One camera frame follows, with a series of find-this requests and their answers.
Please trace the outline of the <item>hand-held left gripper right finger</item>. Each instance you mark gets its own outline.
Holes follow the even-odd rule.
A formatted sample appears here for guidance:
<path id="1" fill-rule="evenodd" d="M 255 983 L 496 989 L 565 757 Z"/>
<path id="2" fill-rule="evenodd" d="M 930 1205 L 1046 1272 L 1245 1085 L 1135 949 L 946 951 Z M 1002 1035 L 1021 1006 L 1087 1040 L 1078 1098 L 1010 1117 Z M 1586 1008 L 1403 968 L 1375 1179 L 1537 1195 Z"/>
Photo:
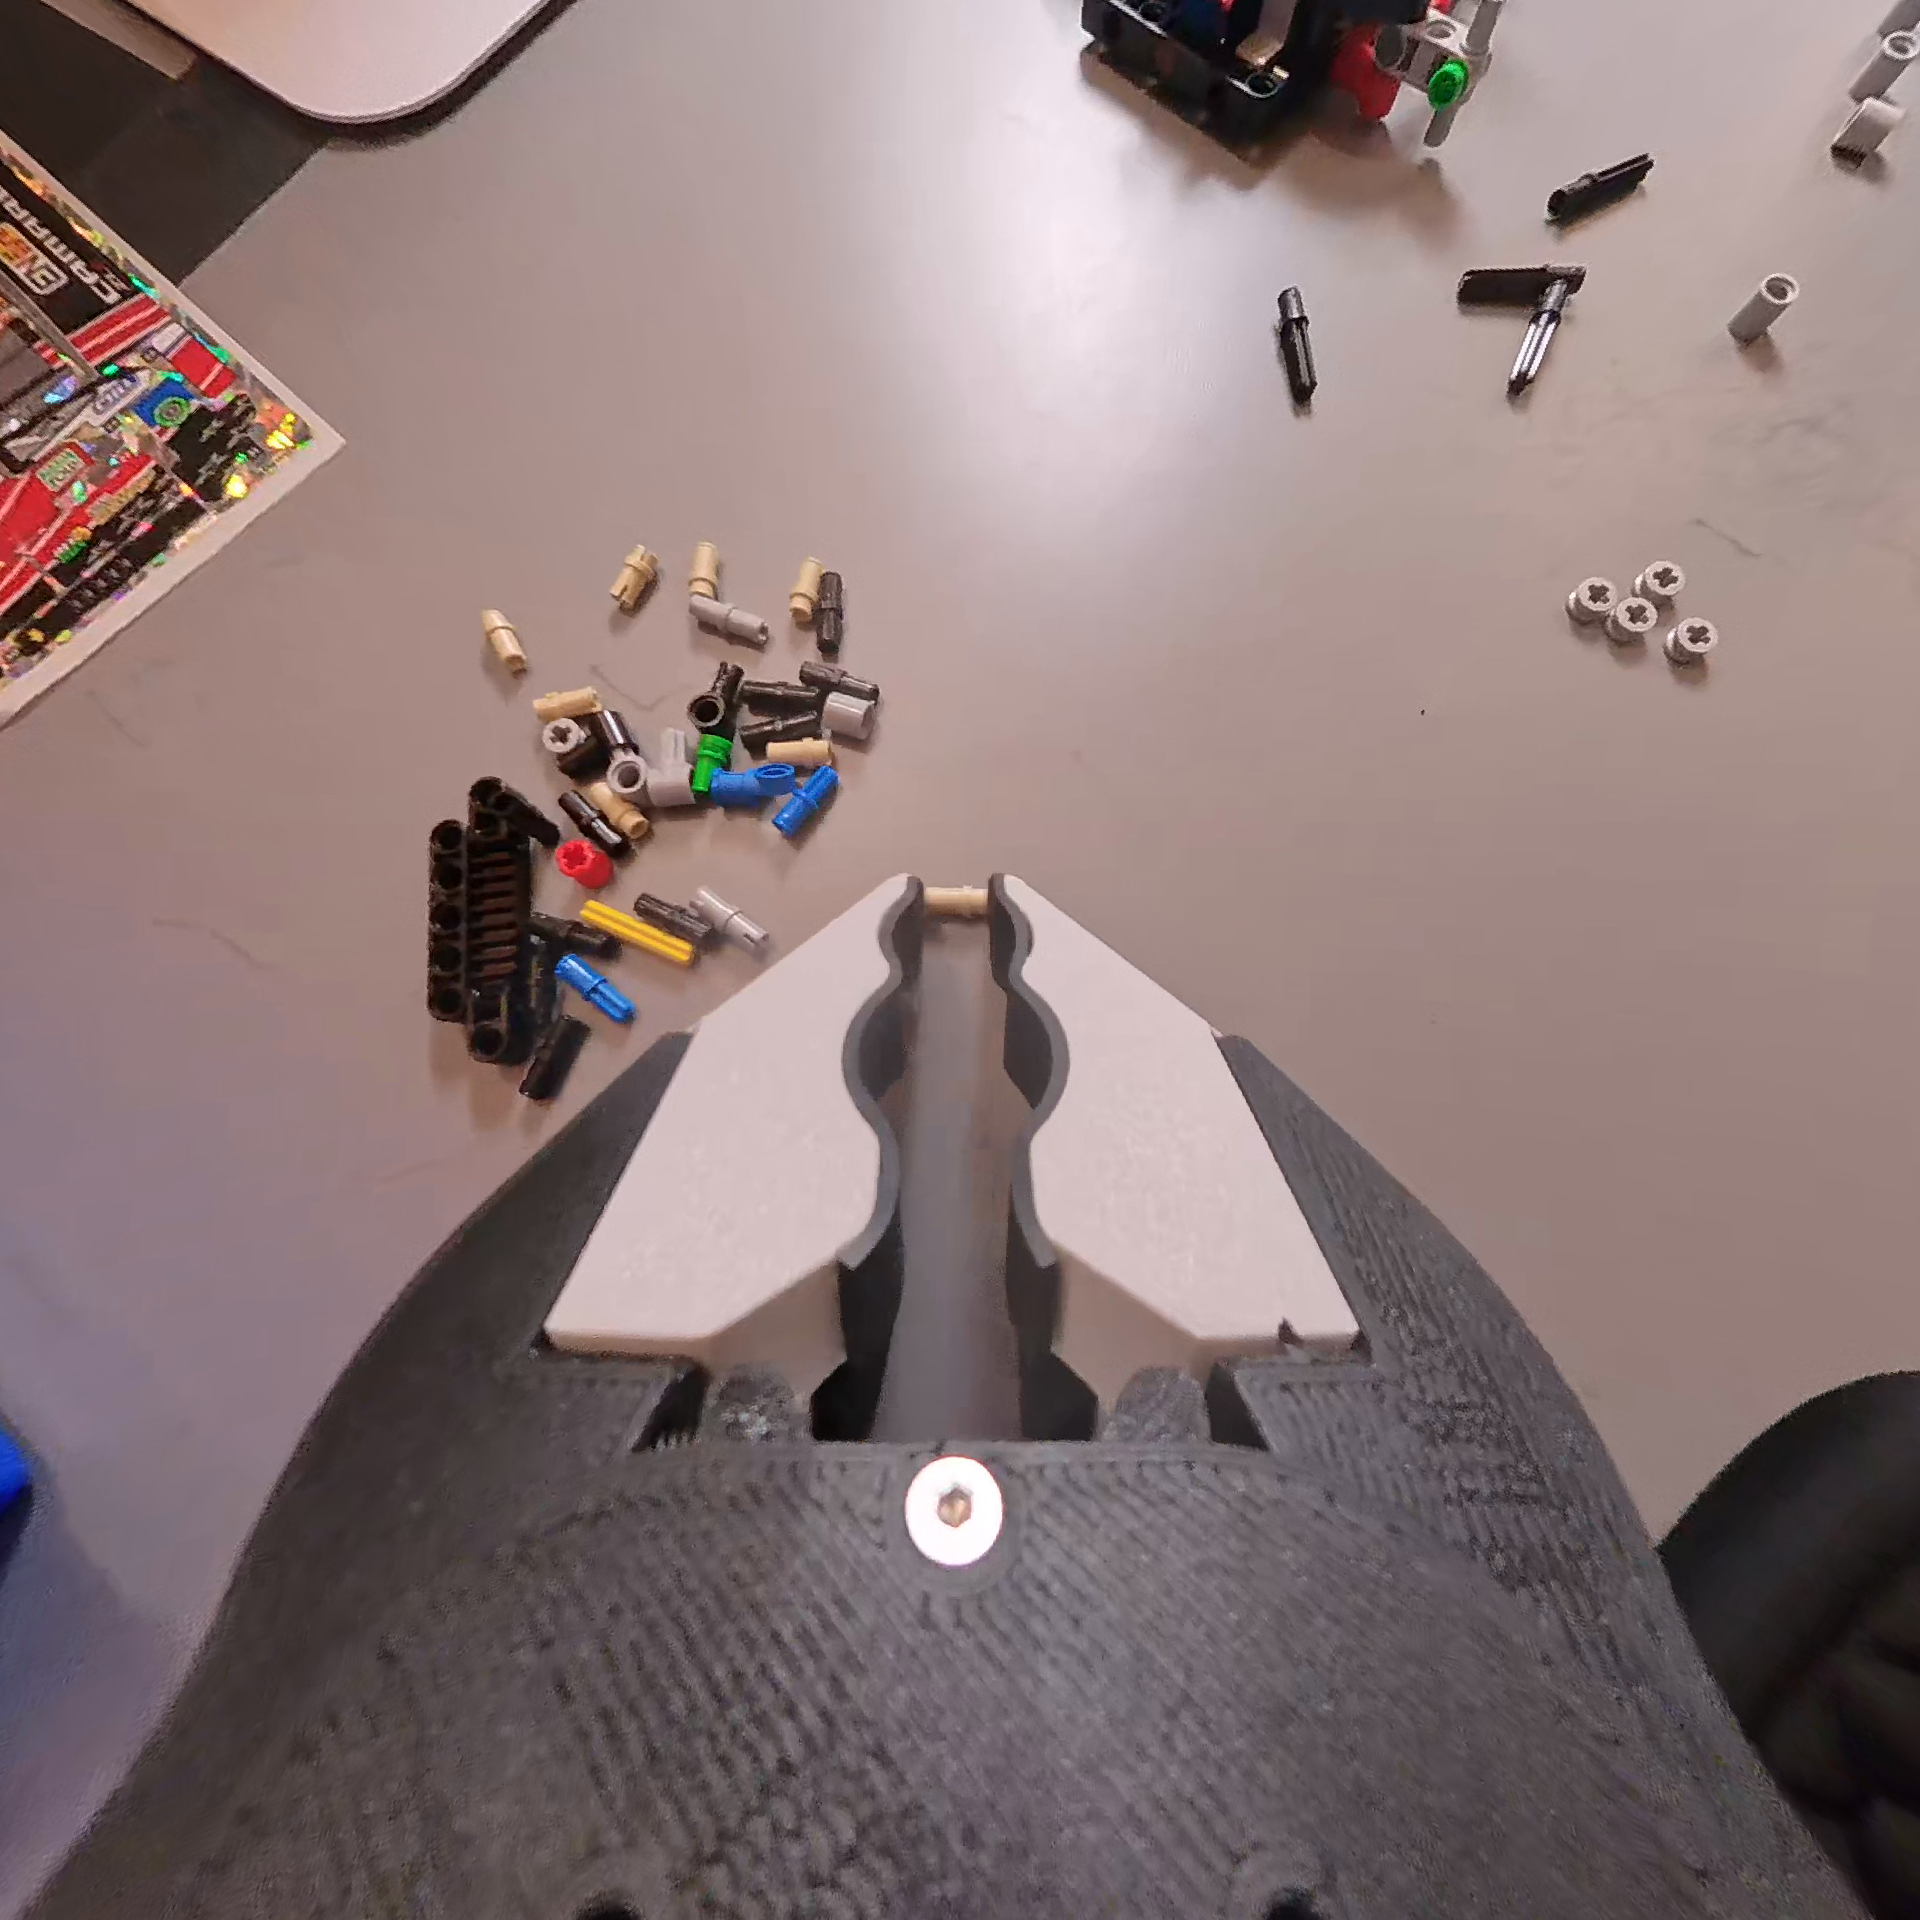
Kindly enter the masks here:
<path id="1" fill-rule="evenodd" d="M 1003 1263 L 1027 1396 L 1353 1352 L 1355 1310 L 1211 1022 L 1010 874 L 993 971 L 1029 1109 Z"/>

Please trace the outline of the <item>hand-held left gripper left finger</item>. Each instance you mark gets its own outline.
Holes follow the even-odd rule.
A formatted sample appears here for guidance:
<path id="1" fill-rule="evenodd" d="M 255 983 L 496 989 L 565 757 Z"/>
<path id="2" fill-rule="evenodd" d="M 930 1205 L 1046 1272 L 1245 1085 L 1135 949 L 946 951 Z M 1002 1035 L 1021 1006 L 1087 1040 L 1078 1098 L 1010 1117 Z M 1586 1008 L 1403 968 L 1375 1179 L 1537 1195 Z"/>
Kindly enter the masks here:
<path id="1" fill-rule="evenodd" d="M 896 876 L 698 1022 L 546 1341 L 794 1388 L 880 1378 L 904 1291 L 882 1099 L 919 978 L 921 879 Z"/>

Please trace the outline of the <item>pile of mixed lego pieces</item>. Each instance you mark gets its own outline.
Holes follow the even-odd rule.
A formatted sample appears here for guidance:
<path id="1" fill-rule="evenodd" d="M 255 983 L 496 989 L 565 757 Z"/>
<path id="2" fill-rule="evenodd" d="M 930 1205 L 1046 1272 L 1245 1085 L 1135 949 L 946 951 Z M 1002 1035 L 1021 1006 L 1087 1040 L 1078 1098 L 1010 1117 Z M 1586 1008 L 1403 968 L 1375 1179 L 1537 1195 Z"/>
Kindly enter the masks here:
<path id="1" fill-rule="evenodd" d="M 536 1050 L 513 1067 L 479 1063 L 465 1026 L 446 1024 L 474 1063 L 520 1070 L 518 1093 L 527 1101 L 545 1107 L 565 1091 L 593 1032 L 581 1011 L 608 1024 L 637 1024 L 633 996 L 613 980 L 616 962 L 646 956 L 694 968 L 720 944 L 753 956 L 768 949 L 768 930 L 706 885 L 683 901 L 649 888 L 626 903 L 617 898 L 659 826 L 734 813 L 797 845 L 815 835 L 841 786 L 839 749 L 863 747 L 873 735 L 880 686 L 843 668 L 843 573 L 819 557 L 798 564 L 787 618 L 806 656 L 771 678 L 733 658 L 742 647 L 768 647 L 774 621 L 729 600 L 723 575 L 719 547 L 696 544 L 689 620 L 726 653 L 689 700 L 683 727 L 666 727 L 657 742 L 646 742 L 595 686 L 533 700 L 541 755 L 559 786 L 545 797 L 520 792 L 563 831 L 561 845 L 541 853 L 536 863 Z M 467 823 L 467 803 L 470 796 L 448 820 Z"/>

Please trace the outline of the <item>black lego technic beam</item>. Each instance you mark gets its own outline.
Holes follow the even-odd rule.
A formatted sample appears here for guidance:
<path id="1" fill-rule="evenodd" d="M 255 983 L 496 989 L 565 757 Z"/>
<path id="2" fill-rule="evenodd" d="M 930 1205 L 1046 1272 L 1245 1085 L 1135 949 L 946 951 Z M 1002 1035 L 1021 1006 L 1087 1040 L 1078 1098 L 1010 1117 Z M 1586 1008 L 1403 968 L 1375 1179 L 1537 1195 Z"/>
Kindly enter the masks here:
<path id="1" fill-rule="evenodd" d="M 425 863 L 425 1011 L 467 1024 L 467 853 L 465 820 L 441 820 L 429 835 Z"/>
<path id="2" fill-rule="evenodd" d="M 523 1064 L 536 1044 L 536 871 L 563 831 L 496 775 L 470 788 L 461 917 L 461 1008 L 470 1054 L 482 1064 Z"/>

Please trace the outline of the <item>black lego axle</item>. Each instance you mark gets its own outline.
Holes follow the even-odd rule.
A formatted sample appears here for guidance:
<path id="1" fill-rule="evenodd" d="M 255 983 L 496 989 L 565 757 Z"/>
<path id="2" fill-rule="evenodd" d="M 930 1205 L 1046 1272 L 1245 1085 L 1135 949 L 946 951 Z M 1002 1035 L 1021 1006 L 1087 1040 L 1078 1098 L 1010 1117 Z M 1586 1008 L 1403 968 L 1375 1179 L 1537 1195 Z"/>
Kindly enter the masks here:
<path id="1" fill-rule="evenodd" d="M 1511 399 L 1520 399 L 1537 384 L 1576 291 L 1577 282 L 1569 277 L 1546 278 L 1538 288 L 1519 356 L 1504 387 Z"/>

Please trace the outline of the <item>partly built lego model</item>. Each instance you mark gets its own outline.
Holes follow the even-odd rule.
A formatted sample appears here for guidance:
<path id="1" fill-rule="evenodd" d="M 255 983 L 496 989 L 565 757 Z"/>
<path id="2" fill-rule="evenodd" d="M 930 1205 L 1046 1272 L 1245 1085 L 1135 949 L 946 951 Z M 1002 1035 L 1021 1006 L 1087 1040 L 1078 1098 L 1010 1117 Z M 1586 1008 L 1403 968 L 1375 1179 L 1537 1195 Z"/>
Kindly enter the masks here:
<path id="1" fill-rule="evenodd" d="M 1367 125 L 1427 111 L 1438 149 L 1493 64 L 1504 2 L 1083 2 L 1090 51 L 1234 149 L 1342 95 Z"/>

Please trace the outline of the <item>printed instruction booklet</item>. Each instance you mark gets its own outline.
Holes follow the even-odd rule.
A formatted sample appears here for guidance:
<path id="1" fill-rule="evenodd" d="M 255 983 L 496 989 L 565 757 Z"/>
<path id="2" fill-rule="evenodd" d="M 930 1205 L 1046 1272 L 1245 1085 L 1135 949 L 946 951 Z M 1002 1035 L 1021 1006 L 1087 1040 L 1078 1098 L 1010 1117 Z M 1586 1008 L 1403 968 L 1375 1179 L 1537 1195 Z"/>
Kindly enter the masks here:
<path id="1" fill-rule="evenodd" d="M 11 136 L 3 323 L 10 725 L 345 438 Z"/>

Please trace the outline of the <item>white flat-base desk stand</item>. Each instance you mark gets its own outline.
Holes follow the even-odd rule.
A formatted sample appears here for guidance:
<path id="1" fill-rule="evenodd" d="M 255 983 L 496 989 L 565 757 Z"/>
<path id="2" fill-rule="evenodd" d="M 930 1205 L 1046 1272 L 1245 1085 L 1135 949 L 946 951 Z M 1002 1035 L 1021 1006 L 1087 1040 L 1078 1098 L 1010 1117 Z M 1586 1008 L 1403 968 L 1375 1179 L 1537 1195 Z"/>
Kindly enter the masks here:
<path id="1" fill-rule="evenodd" d="M 311 119 L 400 122 L 445 103 L 551 2 L 134 2 L 134 12 Z"/>

